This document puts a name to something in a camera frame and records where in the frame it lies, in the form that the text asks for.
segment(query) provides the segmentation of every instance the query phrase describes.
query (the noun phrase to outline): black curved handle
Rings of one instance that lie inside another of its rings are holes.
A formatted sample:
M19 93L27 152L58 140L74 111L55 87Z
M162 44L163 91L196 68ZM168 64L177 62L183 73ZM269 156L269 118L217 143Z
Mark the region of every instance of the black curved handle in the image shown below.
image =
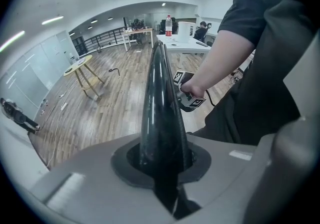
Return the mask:
M167 49L156 42L144 97L140 169L156 177L178 174L192 165L185 127L175 94Z

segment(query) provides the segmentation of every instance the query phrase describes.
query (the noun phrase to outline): sleeve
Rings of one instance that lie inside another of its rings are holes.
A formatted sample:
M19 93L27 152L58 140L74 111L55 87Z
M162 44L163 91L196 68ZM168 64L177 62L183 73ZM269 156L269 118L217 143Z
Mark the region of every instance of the sleeve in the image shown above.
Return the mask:
M227 30L239 34L257 46L265 29L265 6L262 0L233 0L218 32Z

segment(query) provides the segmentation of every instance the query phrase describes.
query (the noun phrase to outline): wooden desk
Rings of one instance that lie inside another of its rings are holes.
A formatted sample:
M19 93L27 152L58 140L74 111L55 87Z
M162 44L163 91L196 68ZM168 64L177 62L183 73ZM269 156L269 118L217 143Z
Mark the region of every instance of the wooden desk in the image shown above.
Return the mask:
M125 36L128 37L128 40L129 40L129 46L131 47L131 43L130 43L130 38L129 38L129 35L132 35L132 34L139 34L139 33L147 33L147 32L150 32L150 35L151 35L151 47L153 48L153 44L154 44L154 38L153 38L153 35L152 35L152 28L149 28L149 29L143 29L143 30L140 30L140 31L132 31L132 32L124 32L122 33L122 38L123 38L123 42L124 42L124 46L125 46L125 51L128 51L128 48L126 47L127 43L126 43L126 40L125 40Z
M207 54L209 53L211 47L204 47L202 45L197 44L198 40L194 38L190 38L188 43L180 43L178 41L178 36L176 34L172 34L170 37L166 37L165 35L157 35L156 36L159 41L162 41L163 44L167 46L168 53L178 53L180 54L180 62L179 68L182 68L182 62L184 59L184 53L199 53L203 54L202 62L206 58Z
M67 76L67 75L69 75L69 74L75 73L76 78L78 79L79 84L80 84L83 92L85 93L85 95L88 96L87 93L86 93L86 90L92 89L93 92L101 99L101 96L99 96L99 94L94 90L93 86L94 86L98 81L101 81L102 83L104 83L104 82L103 82L103 81L99 78L99 76L98 76L97 74L95 74L95 73L89 68L89 66L87 65L87 63L92 59L92 55L85 56L84 59L85 59L85 61L84 61L82 64L80 64L80 65L78 65L78 63L76 62L76 63L74 63L73 65L69 66L69 68L72 68L71 71L69 71L69 72L67 72L67 73L64 73L63 76ZM91 73L93 74L93 77L87 79L86 76L85 76L85 74L83 73L83 71L82 71L81 68L80 68L81 66L86 67L86 68L89 70L89 72L91 72ZM80 78L79 78L79 74L77 73L77 71L79 71L79 72L81 73L81 75L83 76L84 80L85 80L86 83L87 83L86 86L82 84L82 82L81 82L81 80L80 80Z

